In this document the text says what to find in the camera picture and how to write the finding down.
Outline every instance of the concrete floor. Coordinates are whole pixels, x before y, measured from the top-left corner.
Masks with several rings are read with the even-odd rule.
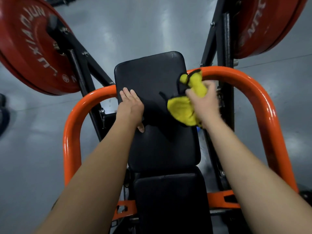
[[[216,0],[78,0],[57,10],[76,37],[111,78],[123,61],[179,51],[186,66],[199,66]],[[312,188],[312,0],[286,38],[271,51],[240,60],[237,69],[255,78],[270,94],[280,119],[297,182]],[[0,233],[31,233],[61,193],[62,134],[80,93],[40,94],[0,66],[0,92],[8,97],[12,120],[0,138]],[[115,99],[102,103],[107,112]],[[235,91],[236,134],[265,161],[255,114]],[[98,139],[89,117],[81,131],[86,157]],[[203,153],[200,167],[208,189],[215,190],[212,169]],[[216,233],[226,229],[214,220]]]

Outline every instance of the yellow towel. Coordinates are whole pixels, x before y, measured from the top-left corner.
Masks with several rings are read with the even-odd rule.
[[[207,93],[206,86],[202,83],[201,71],[194,70],[189,75],[182,74],[180,76],[181,83],[189,86],[198,97],[204,97]],[[201,126],[201,122],[196,117],[194,108],[187,96],[174,97],[168,100],[167,109],[170,114],[179,122],[186,126]]]

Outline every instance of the orange frame base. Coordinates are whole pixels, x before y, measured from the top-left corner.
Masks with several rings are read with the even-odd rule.
[[[269,167],[298,192],[276,110],[268,93],[258,82],[239,70],[222,66],[200,69],[203,80],[227,82],[249,99],[255,110]],[[80,131],[85,117],[93,106],[116,96],[115,85],[100,88],[82,98],[69,114],[63,136],[65,185],[81,166]],[[233,194],[232,190],[208,193],[210,208],[240,208],[237,203],[225,202],[224,197]],[[113,220],[137,213],[134,200],[119,201],[117,205],[127,206],[128,209],[121,213],[116,210]]]

